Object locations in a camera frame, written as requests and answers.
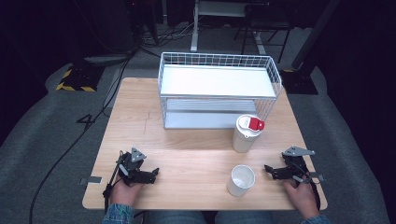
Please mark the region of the black yellow striped base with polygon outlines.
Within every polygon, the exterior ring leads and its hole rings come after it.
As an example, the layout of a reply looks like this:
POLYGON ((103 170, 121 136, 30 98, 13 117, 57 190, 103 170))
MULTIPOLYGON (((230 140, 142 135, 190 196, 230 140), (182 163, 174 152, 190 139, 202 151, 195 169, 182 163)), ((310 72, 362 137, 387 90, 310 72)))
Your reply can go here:
POLYGON ((56 90, 60 91, 97 91, 103 70, 100 67, 78 68, 70 65, 56 90))

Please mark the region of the black chair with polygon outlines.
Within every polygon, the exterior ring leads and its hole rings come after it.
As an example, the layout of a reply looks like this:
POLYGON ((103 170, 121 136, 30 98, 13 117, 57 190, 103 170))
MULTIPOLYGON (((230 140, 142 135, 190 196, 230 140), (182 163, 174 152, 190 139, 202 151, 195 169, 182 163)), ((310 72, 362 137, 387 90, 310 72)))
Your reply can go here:
POLYGON ((241 53, 245 53, 248 45, 248 36, 254 39, 254 44, 264 47, 263 42, 257 42, 257 37, 261 32, 270 32, 272 35, 268 38, 267 43, 270 46, 281 47, 277 61, 280 62, 287 45, 287 41, 291 30, 291 20, 284 8, 279 3, 265 1, 263 3, 250 3, 244 6, 244 19, 242 25, 238 28, 234 38, 243 32, 243 42, 241 53), (284 40, 277 44, 271 40, 279 31, 285 31, 284 40))

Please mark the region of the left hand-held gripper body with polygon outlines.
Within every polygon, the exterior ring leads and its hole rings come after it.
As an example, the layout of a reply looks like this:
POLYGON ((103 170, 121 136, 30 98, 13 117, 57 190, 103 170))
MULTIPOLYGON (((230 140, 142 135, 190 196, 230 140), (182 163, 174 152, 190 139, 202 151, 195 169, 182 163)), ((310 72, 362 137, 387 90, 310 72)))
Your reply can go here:
POLYGON ((142 183, 144 177, 156 177, 150 175, 149 172, 140 169, 147 156, 136 148, 132 148, 130 152, 121 152, 117 161, 118 173, 120 178, 126 185, 132 183, 142 183))

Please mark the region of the white open cup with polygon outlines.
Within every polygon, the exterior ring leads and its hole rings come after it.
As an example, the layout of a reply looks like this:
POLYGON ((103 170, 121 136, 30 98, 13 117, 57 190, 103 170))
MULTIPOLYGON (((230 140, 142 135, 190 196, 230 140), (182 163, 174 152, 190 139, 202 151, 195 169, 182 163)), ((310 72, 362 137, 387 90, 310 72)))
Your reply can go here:
POLYGON ((255 184, 254 171, 244 165, 236 165, 232 171, 227 183, 227 190, 235 197, 244 195, 255 184))

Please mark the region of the white tumbler with red lid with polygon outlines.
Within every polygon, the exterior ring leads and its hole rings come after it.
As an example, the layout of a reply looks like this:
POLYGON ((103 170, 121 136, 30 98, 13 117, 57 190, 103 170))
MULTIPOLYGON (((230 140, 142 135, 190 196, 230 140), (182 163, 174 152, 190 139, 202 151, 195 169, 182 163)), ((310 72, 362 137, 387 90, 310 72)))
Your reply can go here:
POLYGON ((238 153, 248 152, 255 140, 262 134, 265 122, 256 116, 241 115, 235 122, 233 149, 238 153))

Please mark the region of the white desk frame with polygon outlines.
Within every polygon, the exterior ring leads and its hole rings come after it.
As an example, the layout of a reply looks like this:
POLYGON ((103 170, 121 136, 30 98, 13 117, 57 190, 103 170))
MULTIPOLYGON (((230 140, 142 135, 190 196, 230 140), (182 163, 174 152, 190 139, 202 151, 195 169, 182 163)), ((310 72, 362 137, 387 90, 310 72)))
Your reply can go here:
POLYGON ((243 18, 246 3, 224 2, 215 0, 194 0, 193 31, 191 36, 191 52, 198 50, 199 17, 219 16, 243 18))

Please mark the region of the person's right hand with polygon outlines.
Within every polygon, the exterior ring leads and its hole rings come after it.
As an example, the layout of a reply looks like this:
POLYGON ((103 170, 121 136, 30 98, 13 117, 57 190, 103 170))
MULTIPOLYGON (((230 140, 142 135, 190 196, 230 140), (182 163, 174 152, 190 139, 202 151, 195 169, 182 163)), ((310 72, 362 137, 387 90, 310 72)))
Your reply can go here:
POLYGON ((284 180, 282 184, 288 193, 292 205, 301 213, 304 219, 319 215, 315 194, 310 184, 303 183, 298 187, 294 187, 290 180, 284 180))

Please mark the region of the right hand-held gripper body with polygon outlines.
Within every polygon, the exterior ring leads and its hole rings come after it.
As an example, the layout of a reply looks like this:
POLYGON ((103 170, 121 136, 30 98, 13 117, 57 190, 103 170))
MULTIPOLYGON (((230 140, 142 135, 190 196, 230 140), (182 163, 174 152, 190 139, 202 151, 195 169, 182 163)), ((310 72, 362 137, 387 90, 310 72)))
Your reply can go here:
POLYGON ((304 156, 313 156, 316 152, 301 147, 292 146, 281 153, 286 164, 284 168, 276 168, 273 174, 280 175, 281 179, 294 179, 298 184, 308 184, 312 181, 306 167, 304 156))

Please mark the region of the person's left hand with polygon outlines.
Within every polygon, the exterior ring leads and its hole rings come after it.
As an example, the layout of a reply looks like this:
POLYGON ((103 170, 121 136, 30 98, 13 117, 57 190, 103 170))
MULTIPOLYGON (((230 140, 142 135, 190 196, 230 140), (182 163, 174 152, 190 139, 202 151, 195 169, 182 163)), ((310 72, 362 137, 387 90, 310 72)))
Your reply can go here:
POLYGON ((111 190, 110 203, 123 204, 133 207, 143 187, 144 185, 140 183, 126 185, 124 181, 119 176, 117 176, 111 190))

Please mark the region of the black stand with base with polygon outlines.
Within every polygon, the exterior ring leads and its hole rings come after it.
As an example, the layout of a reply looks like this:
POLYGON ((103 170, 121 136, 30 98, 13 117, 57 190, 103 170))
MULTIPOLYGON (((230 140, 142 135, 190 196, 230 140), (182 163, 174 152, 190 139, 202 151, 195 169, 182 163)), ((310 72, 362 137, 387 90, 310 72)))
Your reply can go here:
POLYGON ((318 94, 316 86, 311 78, 311 73, 325 50, 323 44, 325 37, 322 32, 325 30, 332 14, 337 9, 340 2, 341 0, 329 1, 318 18, 311 34, 308 36, 292 62, 292 70, 288 71, 284 69, 280 71, 282 84, 287 94, 318 94))

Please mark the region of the person's right leg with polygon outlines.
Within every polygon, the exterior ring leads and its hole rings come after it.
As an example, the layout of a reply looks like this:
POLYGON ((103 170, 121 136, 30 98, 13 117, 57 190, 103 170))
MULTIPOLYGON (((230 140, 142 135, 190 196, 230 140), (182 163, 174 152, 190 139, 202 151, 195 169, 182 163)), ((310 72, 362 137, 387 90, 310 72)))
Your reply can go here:
POLYGON ((274 224, 272 214, 265 211, 219 211, 215 224, 274 224))

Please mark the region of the person's leg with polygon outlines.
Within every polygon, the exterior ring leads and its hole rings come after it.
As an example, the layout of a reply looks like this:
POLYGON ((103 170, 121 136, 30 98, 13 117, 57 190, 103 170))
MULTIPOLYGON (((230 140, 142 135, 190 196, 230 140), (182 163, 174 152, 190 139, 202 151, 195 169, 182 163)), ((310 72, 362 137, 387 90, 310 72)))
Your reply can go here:
POLYGON ((219 211, 215 224, 274 224, 272 214, 265 211, 219 211))
POLYGON ((145 224, 206 224, 198 211, 152 211, 145 217, 145 224))

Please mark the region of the person's left leg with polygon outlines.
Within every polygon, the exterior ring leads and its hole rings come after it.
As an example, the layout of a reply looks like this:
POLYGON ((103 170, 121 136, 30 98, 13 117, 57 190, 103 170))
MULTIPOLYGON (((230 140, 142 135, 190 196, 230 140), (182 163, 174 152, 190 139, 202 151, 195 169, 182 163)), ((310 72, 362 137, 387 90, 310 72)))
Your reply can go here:
POLYGON ((145 224, 206 224, 198 211, 152 211, 145 217, 145 224))

